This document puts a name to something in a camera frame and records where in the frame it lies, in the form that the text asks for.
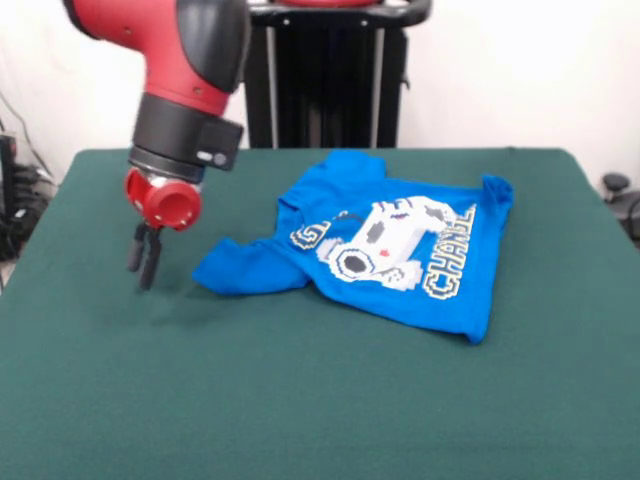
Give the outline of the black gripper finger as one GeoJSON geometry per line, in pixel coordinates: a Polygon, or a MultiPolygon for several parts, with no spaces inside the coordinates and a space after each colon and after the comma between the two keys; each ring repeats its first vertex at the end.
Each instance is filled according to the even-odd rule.
{"type": "Polygon", "coordinates": [[[153,285],[162,252],[161,230],[152,227],[140,227],[139,230],[139,264],[142,266],[139,286],[143,290],[149,290],[153,285]]]}
{"type": "Polygon", "coordinates": [[[147,231],[148,225],[145,222],[141,222],[136,226],[127,257],[127,269],[130,272],[137,272],[141,266],[147,231]]]}

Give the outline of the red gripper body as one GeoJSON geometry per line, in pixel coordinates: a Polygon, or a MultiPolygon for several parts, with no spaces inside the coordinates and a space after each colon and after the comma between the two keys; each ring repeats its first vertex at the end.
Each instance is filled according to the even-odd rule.
{"type": "Polygon", "coordinates": [[[154,229],[190,228],[202,210],[200,186],[177,178],[147,175],[132,167],[125,178],[128,201],[154,229]]]}

